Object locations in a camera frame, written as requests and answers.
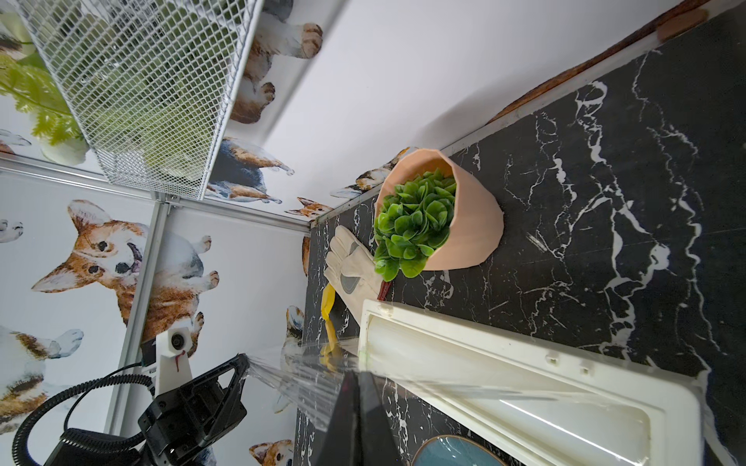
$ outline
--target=coiled cable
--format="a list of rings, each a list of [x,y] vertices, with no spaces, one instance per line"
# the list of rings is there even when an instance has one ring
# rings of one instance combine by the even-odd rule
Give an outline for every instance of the coiled cable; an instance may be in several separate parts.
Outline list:
[[[52,408],[74,396],[86,394],[94,388],[121,385],[125,383],[134,383],[150,387],[153,384],[153,381],[149,376],[142,374],[117,376],[111,376],[110,374],[101,379],[91,380],[68,388],[49,398],[44,402],[44,404],[36,408],[18,428],[16,436],[13,438],[13,461],[17,466],[41,466],[31,458],[31,454],[28,452],[28,438],[31,435],[31,430],[34,428],[34,425]],[[86,435],[84,431],[78,429],[67,429],[60,437],[60,440],[93,453],[111,454],[120,453],[137,446],[145,440],[145,435],[142,432],[139,432],[130,438],[124,438],[122,440],[104,440],[100,438],[92,438]]]

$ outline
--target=white wall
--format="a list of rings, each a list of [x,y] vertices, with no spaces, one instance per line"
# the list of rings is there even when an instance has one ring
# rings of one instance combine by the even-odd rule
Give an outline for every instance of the white wall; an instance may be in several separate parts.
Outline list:
[[[172,212],[168,231],[196,241],[212,237],[211,249],[201,254],[204,273],[218,271],[220,283],[200,295],[204,313],[199,346],[189,360],[198,376],[238,353],[272,355],[279,359],[285,339],[288,306],[304,308],[307,279],[301,262],[300,233],[246,221],[182,209]],[[215,446],[219,466],[254,465],[249,448],[255,444],[295,437],[295,409],[279,415],[272,405],[278,393],[247,379],[243,404],[245,420]],[[128,434],[136,432],[137,417],[149,404],[139,388],[128,404]]]
[[[90,189],[0,173],[0,218],[23,223],[23,235],[0,243],[0,325],[51,339],[70,329],[84,332],[81,346],[65,358],[46,361],[44,381],[77,385],[116,369],[125,336],[114,291],[92,283],[60,293],[31,291],[31,287],[70,255],[78,237],[67,205],[86,199],[114,219],[150,222],[149,201],[110,195]],[[13,368],[0,367],[2,374]],[[91,392],[76,408],[70,426],[101,430],[111,397],[110,388]],[[31,454],[39,463],[57,445],[66,410],[55,409],[37,424]],[[13,464],[10,446],[14,433],[0,435],[0,465]]]
[[[449,145],[679,2],[348,0],[263,143],[295,169],[266,175],[283,203],[249,206],[340,205],[332,189],[407,146]]]

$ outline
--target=metal frame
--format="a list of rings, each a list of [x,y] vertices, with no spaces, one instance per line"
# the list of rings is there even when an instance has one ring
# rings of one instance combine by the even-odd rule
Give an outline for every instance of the metal frame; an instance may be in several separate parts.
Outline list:
[[[102,174],[92,173],[58,165],[56,163],[45,162],[43,160],[31,159],[14,154],[0,152],[0,171],[7,173],[21,174],[40,180],[54,181],[70,186],[94,189],[96,191],[108,192],[110,194],[128,196],[130,198],[146,199],[152,201],[155,194],[144,189],[128,188],[111,184]],[[221,201],[212,201],[205,199],[203,201],[192,201],[190,199],[179,198],[178,196],[166,195],[163,202],[171,207],[187,208],[208,212],[216,215],[237,218],[243,221],[250,221],[266,227],[279,228],[282,230],[291,230],[305,235],[310,234],[310,228],[307,221],[288,218],[271,212],[261,212],[251,210],[245,207],[228,204]]]
[[[150,292],[153,286],[153,279],[155,278],[158,253],[163,243],[166,220],[170,211],[171,206],[166,203],[166,196],[159,193],[153,206],[153,216],[150,221],[148,239],[145,242],[145,250],[142,254],[142,272],[135,288],[135,296],[132,300],[132,308],[130,310],[130,320],[127,323],[127,332],[125,333],[125,342],[122,345],[122,353],[119,357],[118,367],[120,368],[141,359],[140,340],[142,339],[142,330],[145,328],[145,318],[148,315]],[[111,435],[122,434],[130,389],[131,385],[115,385],[113,387],[104,432]]]
[[[183,0],[177,0],[175,4],[183,5],[186,7],[189,2]],[[213,147],[210,148],[210,158],[207,159],[205,166],[205,174],[202,177],[202,183],[199,186],[199,200],[204,199],[204,192],[207,190],[207,183],[210,181],[210,173],[213,172],[215,166],[215,160],[218,158],[218,152],[220,151],[220,142],[223,140],[225,135],[225,128],[228,126],[228,120],[231,119],[231,112],[233,111],[233,104],[236,102],[236,96],[238,95],[238,89],[241,87],[241,77],[243,76],[244,68],[246,67],[246,60],[248,59],[248,53],[251,50],[251,43],[254,41],[254,34],[257,32],[257,26],[259,25],[259,17],[261,16],[262,9],[264,8],[264,0],[256,0],[251,10],[246,8],[243,15],[243,23],[246,23],[248,19],[248,31],[246,37],[244,37],[243,47],[241,48],[240,56],[238,56],[236,79],[230,85],[230,92],[228,93],[227,108],[219,122],[217,128],[216,137],[213,140]]]

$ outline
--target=white plastic tray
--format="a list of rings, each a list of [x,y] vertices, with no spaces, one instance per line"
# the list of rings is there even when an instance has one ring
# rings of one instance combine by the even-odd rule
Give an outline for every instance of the white plastic tray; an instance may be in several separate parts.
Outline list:
[[[400,303],[367,300],[362,369],[526,465],[700,465],[692,379]]]

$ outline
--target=green fern plant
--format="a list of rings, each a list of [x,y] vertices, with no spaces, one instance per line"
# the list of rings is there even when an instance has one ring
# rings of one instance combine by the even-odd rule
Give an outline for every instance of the green fern plant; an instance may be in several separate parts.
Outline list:
[[[0,95],[12,96],[16,110],[30,113],[34,117],[31,133],[46,139],[50,145],[71,138],[83,139],[78,123],[49,72],[38,63],[25,64],[34,63],[32,57],[16,62],[0,54]]]
[[[437,248],[450,234],[456,203],[456,180],[440,169],[427,171],[395,186],[396,194],[383,199],[373,221],[375,271],[387,282],[401,269],[407,278],[420,275]]]

